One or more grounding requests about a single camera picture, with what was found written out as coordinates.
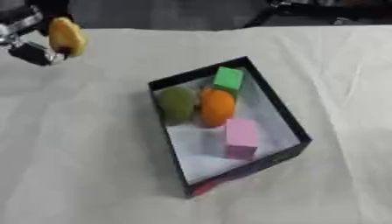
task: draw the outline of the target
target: table surface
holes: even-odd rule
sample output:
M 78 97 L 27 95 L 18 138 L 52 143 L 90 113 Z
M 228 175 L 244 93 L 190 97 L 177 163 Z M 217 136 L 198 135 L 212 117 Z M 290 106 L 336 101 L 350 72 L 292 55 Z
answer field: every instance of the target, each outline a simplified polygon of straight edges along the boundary
M 58 66 L 0 52 L 3 223 L 391 223 L 392 27 L 86 33 Z M 146 85 L 241 56 L 314 141 L 182 199 Z

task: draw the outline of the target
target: olive green ball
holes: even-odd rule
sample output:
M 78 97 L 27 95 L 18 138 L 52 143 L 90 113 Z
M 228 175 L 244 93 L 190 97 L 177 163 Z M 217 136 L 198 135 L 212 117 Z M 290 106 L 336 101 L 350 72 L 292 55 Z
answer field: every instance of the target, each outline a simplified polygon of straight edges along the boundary
M 169 87 L 162 91 L 158 102 L 169 124 L 180 124 L 192 118 L 196 105 L 194 92 L 187 87 Z

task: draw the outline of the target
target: green block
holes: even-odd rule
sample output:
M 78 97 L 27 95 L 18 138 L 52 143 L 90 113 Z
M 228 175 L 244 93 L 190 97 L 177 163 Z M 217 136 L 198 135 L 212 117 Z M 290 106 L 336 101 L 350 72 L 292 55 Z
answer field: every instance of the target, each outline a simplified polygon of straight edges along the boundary
M 228 91 L 233 97 L 237 97 L 242 80 L 242 71 L 222 66 L 215 75 L 213 85 L 218 89 Z

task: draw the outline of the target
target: white table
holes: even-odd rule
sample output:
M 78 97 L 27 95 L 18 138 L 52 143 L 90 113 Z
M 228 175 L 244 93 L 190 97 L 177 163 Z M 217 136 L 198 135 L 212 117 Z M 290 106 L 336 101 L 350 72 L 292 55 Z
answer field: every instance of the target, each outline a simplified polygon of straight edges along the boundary
M 391 223 L 392 27 L 86 33 L 59 66 L 0 52 L 1 223 Z M 181 199 L 146 84 L 245 55 L 314 142 Z

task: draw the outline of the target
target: pink block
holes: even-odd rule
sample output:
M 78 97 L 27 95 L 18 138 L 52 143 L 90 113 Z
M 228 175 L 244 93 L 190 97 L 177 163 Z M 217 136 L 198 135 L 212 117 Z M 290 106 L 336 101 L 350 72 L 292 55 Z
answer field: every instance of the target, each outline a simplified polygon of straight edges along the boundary
M 226 123 L 226 157 L 253 159 L 257 150 L 256 123 L 248 119 L 228 119 Z

